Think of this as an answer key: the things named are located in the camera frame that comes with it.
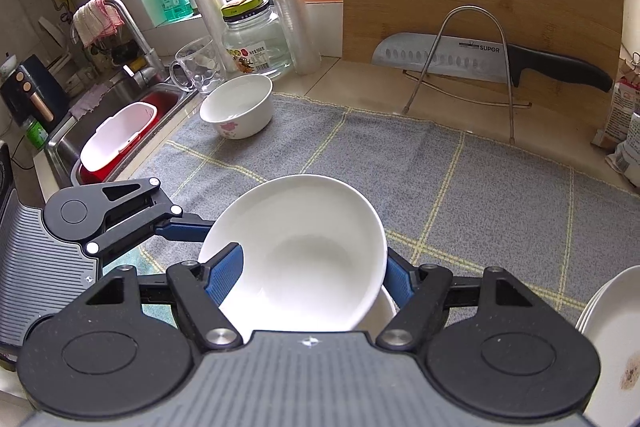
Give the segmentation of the white bowl pink flower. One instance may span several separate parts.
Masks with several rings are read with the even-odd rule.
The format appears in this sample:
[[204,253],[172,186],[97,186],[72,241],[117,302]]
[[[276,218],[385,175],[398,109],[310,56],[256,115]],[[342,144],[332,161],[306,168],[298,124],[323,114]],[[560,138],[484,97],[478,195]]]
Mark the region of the white bowl pink flower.
[[220,309],[243,338],[356,329],[385,277],[378,213],[357,190],[328,176],[281,176],[252,188],[221,213],[198,260],[230,243],[241,246],[243,268]]

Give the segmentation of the white plate fruit decal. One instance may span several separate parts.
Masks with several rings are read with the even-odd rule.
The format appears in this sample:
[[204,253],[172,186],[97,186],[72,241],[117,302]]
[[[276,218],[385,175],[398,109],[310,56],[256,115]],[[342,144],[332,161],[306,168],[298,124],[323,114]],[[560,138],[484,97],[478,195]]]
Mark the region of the white plate fruit decal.
[[639,424],[639,268],[605,283],[576,323],[598,351],[601,374],[585,415],[597,426]]

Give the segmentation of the steel kitchen faucet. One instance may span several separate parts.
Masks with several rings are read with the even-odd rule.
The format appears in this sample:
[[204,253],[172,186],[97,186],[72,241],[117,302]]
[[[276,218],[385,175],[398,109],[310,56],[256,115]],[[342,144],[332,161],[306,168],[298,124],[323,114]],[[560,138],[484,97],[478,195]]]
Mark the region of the steel kitchen faucet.
[[[125,3],[122,0],[106,2],[119,12],[124,24],[116,35],[98,40],[88,48],[82,47],[93,53],[105,54],[115,67],[131,67],[138,83],[155,84],[163,81],[166,75],[160,57],[146,40]],[[81,43],[73,19],[72,40]]]

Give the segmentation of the grey checked dish mat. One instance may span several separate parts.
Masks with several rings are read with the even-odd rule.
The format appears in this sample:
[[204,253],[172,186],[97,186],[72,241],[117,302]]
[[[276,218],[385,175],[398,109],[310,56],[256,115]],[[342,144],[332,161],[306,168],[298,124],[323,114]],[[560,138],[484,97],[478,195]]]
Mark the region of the grey checked dish mat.
[[292,95],[277,96],[270,124],[246,140],[190,117],[134,173],[212,220],[262,182],[332,176],[370,200],[402,257],[465,275],[500,265],[568,321],[639,261],[637,195],[432,122]]

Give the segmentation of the pink white plastic basin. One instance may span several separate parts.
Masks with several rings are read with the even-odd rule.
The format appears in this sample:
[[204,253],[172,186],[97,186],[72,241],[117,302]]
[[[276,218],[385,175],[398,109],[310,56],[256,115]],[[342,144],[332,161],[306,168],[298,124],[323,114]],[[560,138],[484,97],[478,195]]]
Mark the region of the pink white plastic basin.
[[153,104],[134,102],[104,120],[80,153],[81,164],[104,179],[119,163],[119,158],[157,121]]

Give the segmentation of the red basin in sink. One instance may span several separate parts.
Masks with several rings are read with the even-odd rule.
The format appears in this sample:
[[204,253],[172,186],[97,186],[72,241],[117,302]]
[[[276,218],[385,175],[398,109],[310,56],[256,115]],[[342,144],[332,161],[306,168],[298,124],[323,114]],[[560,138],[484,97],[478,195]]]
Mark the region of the red basin in sink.
[[80,151],[79,184],[100,183],[114,171],[142,139],[176,106],[180,95],[152,91],[107,117]]

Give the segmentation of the clear glass mug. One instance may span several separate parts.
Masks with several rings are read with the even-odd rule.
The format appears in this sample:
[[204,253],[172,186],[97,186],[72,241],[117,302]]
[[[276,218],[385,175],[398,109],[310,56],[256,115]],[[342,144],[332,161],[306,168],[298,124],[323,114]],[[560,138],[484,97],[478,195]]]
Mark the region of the clear glass mug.
[[227,78],[210,37],[201,37],[178,49],[169,66],[169,78],[184,92],[209,95]]

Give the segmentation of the black air fryer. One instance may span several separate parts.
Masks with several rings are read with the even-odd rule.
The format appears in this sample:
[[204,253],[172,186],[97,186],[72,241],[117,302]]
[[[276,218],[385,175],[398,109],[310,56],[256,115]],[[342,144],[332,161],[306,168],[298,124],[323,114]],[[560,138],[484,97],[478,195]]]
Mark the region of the black air fryer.
[[18,63],[3,81],[1,96],[17,124],[32,117],[47,132],[56,128],[70,108],[65,91],[35,54]]

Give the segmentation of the pink cloth on faucet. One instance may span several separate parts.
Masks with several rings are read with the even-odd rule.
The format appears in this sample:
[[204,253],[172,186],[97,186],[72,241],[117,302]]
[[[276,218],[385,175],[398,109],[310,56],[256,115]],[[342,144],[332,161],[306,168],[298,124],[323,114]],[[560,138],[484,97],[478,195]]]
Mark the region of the pink cloth on faucet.
[[90,0],[74,14],[73,24],[85,48],[105,37],[117,34],[124,21],[106,0]]

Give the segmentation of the short plastic wrap roll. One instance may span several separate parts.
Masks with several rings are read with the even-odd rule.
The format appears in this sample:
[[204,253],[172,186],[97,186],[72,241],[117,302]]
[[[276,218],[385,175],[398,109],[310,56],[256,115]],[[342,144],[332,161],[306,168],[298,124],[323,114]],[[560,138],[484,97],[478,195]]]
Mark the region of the short plastic wrap roll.
[[222,19],[221,8],[226,3],[226,0],[195,0],[195,3],[204,20],[206,29],[213,39],[214,47],[217,50],[222,66],[224,66],[227,77],[232,78],[239,75],[238,66],[235,65],[235,61],[233,61],[231,54],[224,46],[224,40],[222,40],[227,26]]

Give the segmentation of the white plastic seasoning bag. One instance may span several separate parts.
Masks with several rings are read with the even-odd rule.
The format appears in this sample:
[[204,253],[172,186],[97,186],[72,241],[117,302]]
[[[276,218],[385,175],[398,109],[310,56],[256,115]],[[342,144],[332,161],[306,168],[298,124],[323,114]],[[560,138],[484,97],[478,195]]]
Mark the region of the white plastic seasoning bag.
[[606,156],[606,162],[633,186],[640,187],[640,116],[638,113],[632,114],[626,139],[616,146],[612,154]]

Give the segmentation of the red white clipped bag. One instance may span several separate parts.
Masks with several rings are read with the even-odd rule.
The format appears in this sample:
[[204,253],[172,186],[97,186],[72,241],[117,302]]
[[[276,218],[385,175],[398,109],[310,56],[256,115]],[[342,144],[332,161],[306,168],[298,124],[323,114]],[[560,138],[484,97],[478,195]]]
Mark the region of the red white clipped bag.
[[608,116],[602,129],[598,129],[591,144],[612,152],[627,138],[631,117],[639,112],[639,53],[621,58],[614,82]]

